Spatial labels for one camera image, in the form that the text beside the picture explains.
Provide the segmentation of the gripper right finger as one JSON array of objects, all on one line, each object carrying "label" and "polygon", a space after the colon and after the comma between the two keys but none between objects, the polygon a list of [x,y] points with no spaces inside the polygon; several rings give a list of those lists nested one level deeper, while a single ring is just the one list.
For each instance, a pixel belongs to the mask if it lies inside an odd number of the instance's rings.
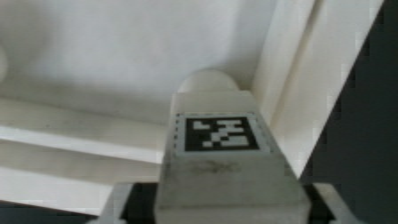
[{"label": "gripper right finger", "polygon": [[312,201],[308,224],[365,224],[358,218],[340,192],[329,183],[305,185]]}]

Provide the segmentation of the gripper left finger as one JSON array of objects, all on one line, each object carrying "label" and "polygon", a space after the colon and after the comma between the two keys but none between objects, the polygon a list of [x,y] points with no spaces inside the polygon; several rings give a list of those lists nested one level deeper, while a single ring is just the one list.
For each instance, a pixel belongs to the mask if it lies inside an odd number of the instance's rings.
[{"label": "gripper left finger", "polygon": [[118,183],[100,216],[88,224],[157,224],[157,188],[159,183]]}]

